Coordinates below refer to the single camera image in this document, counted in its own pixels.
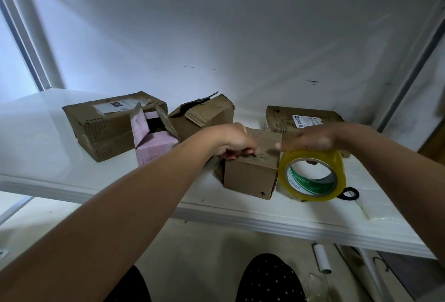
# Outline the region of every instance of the white label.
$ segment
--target white label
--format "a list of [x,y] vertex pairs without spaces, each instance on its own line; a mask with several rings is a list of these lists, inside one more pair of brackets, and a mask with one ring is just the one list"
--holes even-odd
[[144,107],[149,102],[151,102],[151,99],[139,100],[139,99],[134,99],[134,98],[128,98],[128,99],[117,100],[115,102],[97,104],[97,105],[93,105],[93,106],[100,113],[105,114],[105,113],[111,113],[111,112],[132,110],[136,107],[137,103],[141,103],[141,106]]
[[323,124],[321,118],[319,117],[307,117],[293,114],[292,118],[294,119],[295,125],[297,125],[298,128]]

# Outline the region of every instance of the pink cardboard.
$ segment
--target pink cardboard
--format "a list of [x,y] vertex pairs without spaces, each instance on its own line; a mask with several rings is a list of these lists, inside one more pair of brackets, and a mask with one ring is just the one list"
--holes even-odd
[[[141,106],[136,106],[130,115],[131,129],[133,131],[134,146],[136,149],[137,165],[142,166],[168,153],[179,140],[177,134],[165,113],[157,107],[156,111],[143,112]],[[150,119],[159,118],[157,122]],[[155,125],[150,132],[150,123]]]

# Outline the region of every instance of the white shelf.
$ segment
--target white shelf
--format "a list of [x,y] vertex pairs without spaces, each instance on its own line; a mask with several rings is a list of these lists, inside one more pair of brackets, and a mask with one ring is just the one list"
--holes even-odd
[[[83,203],[137,167],[134,150],[96,163],[78,145],[61,107],[107,97],[50,89],[0,109],[0,189]],[[235,120],[259,128],[262,118],[235,112]],[[348,186],[381,190],[361,163],[344,160]],[[299,202],[280,188],[270,201],[222,187],[205,170],[178,205],[174,217],[235,228],[329,241],[399,254],[433,257],[405,221],[368,220],[355,202]]]

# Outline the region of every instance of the damaged cardboard box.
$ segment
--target damaged cardboard box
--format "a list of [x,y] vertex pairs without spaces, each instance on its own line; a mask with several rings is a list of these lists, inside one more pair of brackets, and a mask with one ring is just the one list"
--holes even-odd
[[223,94],[211,98],[215,94],[182,104],[168,115],[180,141],[205,127],[233,122],[235,106]]
[[134,148],[129,114],[138,103],[144,111],[156,111],[154,105],[168,111],[166,102],[142,91],[62,109],[79,144],[99,162]]
[[281,134],[246,129],[258,140],[255,154],[222,160],[215,174],[225,188],[270,200],[280,163],[280,152],[275,149],[275,143],[281,141]]
[[[281,133],[283,140],[287,140],[306,126],[337,122],[344,120],[334,111],[268,106],[264,126],[268,131]],[[344,158],[351,155],[347,151],[341,151],[341,154]]]
[[168,153],[179,142],[167,114],[158,105],[154,107],[156,111],[144,112],[138,103],[130,114],[138,166]]

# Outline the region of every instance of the tape roll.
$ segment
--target tape roll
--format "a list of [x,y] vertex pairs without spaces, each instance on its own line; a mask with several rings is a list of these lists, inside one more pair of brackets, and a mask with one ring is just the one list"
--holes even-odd
[[[295,170],[299,161],[323,165],[330,172],[320,179],[305,177]],[[346,187],[343,160],[338,151],[285,152],[278,166],[278,179],[293,196],[307,201],[334,199]]]

